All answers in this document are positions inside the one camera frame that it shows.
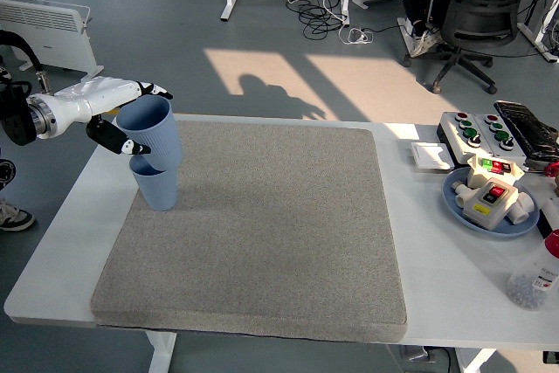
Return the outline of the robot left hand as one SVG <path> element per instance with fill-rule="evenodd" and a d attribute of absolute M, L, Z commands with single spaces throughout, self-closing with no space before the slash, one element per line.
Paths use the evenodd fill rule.
<path fill-rule="evenodd" d="M 110 77 L 95 77 L 69 86 L 40 100 L 46 106 L 44 138 L 63 134 L 74 122 L 86 124 L 87 136 L 103 148 L 119 155 L 146 155 L 151 148 L 134 141 L 101 115 L 131 103 L 146 95 L 157 95 L 170 100 L 172 95 L 162 87 Z"/>

